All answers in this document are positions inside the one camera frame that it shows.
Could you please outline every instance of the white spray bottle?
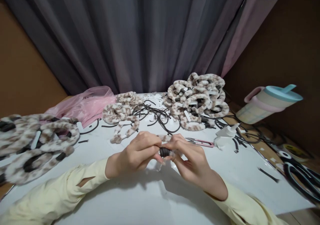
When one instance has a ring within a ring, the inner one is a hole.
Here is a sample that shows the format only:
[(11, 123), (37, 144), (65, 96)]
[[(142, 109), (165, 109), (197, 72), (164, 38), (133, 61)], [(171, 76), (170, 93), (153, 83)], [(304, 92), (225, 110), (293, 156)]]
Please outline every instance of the white spray bottle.
[(217, 137), (214, 139), (214, 146), (222, 150), (222, 147), (230, 140), (232, 140), (237, 134), (237, 127), (239, 127), (240, 123), (233, 125), (232, 127), (226, 126), (220, 131), (216, 132)]

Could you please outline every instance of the hand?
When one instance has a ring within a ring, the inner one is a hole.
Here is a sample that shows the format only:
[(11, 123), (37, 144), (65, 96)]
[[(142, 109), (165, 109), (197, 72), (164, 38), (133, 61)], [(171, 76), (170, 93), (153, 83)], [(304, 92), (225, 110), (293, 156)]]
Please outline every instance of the hand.
[(175, 153), (174, 157), (165, 158), (176, 164), (180, 175), (185, 180), (199, 186), (220, 201), (227, 199), (227, 187), (222, 178), (210, 168), (202, 147), (189, 143), (181, 134), (173, 135), (170, 142), (162, 146), (179, 150), (187, 157), (188, 160), (184, 161), (178, 153)]
[(151, 159), (156, 159), (164, 164), (158, 154), (162, 141), (159, 137), (149, 132), (139, 132), (131, 143), (120, 153), (115, 153), (108, 158), (105, 173), (107, 178), (114, 178), (147, 167)]

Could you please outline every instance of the plastic bag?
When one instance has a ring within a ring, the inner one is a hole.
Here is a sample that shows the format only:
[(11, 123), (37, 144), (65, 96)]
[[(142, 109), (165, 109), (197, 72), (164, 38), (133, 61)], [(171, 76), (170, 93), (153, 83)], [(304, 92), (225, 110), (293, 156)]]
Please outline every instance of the plastic bag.
[(77, 118), (85, 128), (102, 117), (102, 110), (106, 105), (115, 102), (116, 97), (109, 87), (93, 87), (60, 102), (45, 113), (52, 114), (57, 118)]

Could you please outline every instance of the white table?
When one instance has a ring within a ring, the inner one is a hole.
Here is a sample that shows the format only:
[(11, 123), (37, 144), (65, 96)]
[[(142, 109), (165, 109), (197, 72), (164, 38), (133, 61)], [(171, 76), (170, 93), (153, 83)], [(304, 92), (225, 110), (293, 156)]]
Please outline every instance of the white table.
[[(157, 94), (148, 99), (160, 104), (159, 98)], [(147, 127), (152, 123), (150, 122), (152, 118), (153, 115), (148, 115), (143, 119), (139, 130), (166, 134), (158, 123)], [(96, 122), (91, 128), (85, 128), (85, 131), (91, 130), (95, 125)], [(107, 124), (101, 120), (96, 130), (81, 135), (79, 141), (88, 139), (89, 142), (76, 144), (75, 152), (52, 170), (28, 184), (15, 186), (0, 203), (0, 214), (38, 184), (61, 175), (79, 163), (92, 163), (120, 152), (138, 134), (136, 132), (124, 139), (120, 145), (110, 144), (108, 141), (113, 135), (114, 128), (103, 128), (101, 125)], [(168, 122), (167, 127), (175, 130), (178, 122)], [(128, 128), (124, 126), (121, 134), (124, 134)], [(217, 131), (218, 128), (198, 132), (180, 129), (177, 133), (181, 133), (184, 137), (213, 141)], [(279, 172), (266, 164), (250, 146), (247, 148), (239, 146), (237, 154), (234, 152), (235, 145), (232, 141), (224, 147), (223, 151), (216, 147), (203, 148), (212, 169), (245, 193), (257, 197), (275, 214), (314, 207), (292, 188)], [(275, 183), (257, 167), (281, 181)], [(185, 182), (173, 163), (170, 162), (159, 170), (159, 164), (152, 160), (145, 171), (125, 178), (109, 180), (87, 194), (73, 213), (63, 216), (56, 224), (164, 223), (167, 225), (229, 224), (229, 219), (200, 189)]]

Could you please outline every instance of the brown wall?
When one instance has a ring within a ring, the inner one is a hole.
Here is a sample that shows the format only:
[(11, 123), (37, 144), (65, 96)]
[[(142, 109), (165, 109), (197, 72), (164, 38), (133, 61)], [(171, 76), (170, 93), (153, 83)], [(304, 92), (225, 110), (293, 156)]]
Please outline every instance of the brown wall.
[(266, 122), (320, 155), (320, 0), (278, 0), (225, 80), (241, 106), (257, 86), (296, 84), (304, 100)]
[(45, 112), (67, 94), (0, 0), (0, 118)]

